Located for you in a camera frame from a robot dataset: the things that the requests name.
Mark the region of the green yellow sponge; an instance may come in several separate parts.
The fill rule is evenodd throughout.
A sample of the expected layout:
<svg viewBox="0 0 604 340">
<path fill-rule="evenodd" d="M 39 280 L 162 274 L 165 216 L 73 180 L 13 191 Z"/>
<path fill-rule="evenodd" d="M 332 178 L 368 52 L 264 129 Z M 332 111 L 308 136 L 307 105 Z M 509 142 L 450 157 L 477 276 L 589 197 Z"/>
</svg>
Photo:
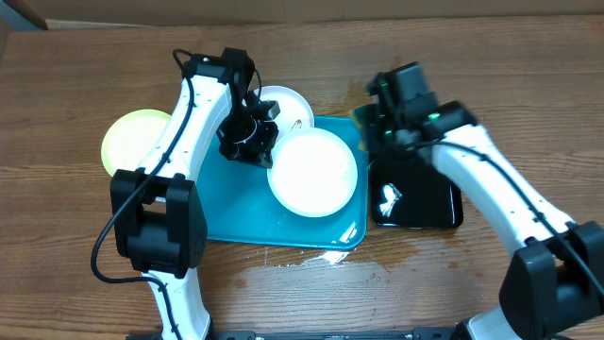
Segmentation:
<svg viewBox="0 0 604 340">
<path fill-rule="evenodd" d="M 363 149 L 369 153 L 375 153 L 379 146 L 376 127 L 377 112 L 377 104 L 366 104 L 352 111 L 353 121 L 361 134 Z"/>
</svg>

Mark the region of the white plate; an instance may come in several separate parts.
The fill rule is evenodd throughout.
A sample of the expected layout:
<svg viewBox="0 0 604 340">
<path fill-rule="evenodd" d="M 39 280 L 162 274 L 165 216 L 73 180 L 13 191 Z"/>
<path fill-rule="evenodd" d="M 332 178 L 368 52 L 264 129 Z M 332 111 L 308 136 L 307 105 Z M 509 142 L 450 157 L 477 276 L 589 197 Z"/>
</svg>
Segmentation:
<svg viewBox="0 0 604 340">
<path fill-rule="evenodd" d="M 280 112 L 275 119 L 278 128 L 277 142 L 286 134 L 300 129 L 313 128 L 314 115 L 310 104 L 298 92 L 284 86 L 266 86 L 255 90 L 262 101 L 274 100 Z"/>
<path fill-rule="evenodd" d="M 319 218 L 340 211 L 352 198 L 359 170 L 351 149 L 318 127 L 297 129 L 272 150 L 267 171 L 277 201 L 292 213 Z"/>
</svg>

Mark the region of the yellow plate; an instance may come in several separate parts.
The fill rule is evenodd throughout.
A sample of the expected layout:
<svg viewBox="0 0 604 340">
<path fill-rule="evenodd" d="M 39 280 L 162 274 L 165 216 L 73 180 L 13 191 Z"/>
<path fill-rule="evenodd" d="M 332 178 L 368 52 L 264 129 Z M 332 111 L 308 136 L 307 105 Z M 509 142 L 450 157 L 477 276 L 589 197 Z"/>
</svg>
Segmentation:
<svg viewBox="0 0 604 340">
<path fill-rule="evenodd" d="M 118 119 L 101 145 L 101 161 L 109 175 L 119 169 L 136 170 L 169 120 L 168 113 L 152 109 L 135 110 Z"/>
</svg>

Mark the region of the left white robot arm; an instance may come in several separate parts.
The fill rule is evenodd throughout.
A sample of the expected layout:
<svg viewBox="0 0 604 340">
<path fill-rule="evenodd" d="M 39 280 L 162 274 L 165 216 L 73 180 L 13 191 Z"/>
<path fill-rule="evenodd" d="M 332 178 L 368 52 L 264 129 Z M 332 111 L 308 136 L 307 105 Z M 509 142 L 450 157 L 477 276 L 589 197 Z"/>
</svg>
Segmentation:
<svg viewBox="0 0 604 340">
<path fill-rule="evenodd" d="M 278 105 L 250 90 L 260 74 L 243 50 L 227 48 L 220 57 L 192 54 L 177 65 L 180 98 L 151 161 L 112 177 L 112 217 L 93 246 L 91 269 L 101 281 L 120 283 L 97 264 L 113 231 L 118 253 L 138 273 L 127 281 L 145 281 L 154 291 L 163 324 L 158 337 L 211 339 L 197 276 L 208 228 L 196 180 L 213 139 L 227 160 L 271 168 Z"/>
</svg>

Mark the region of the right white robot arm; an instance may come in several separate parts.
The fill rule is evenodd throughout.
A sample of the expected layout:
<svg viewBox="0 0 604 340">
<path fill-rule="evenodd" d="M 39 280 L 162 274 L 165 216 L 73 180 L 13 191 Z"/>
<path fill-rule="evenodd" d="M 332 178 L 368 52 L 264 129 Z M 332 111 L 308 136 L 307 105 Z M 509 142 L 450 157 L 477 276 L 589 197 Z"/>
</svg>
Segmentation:
<svg viewBox="0 0 604 340">
<path fill-rule="evenodd" d="M 378 73 L 362 123 L 370 151 L 416 155 L 472 201 L 511 257 L 493 309 L 454 339 L 554 339 L 603 314 L 603 228 L 549 203 L 461 102 L 439 103 L 415 65 Z"/>
</svg>

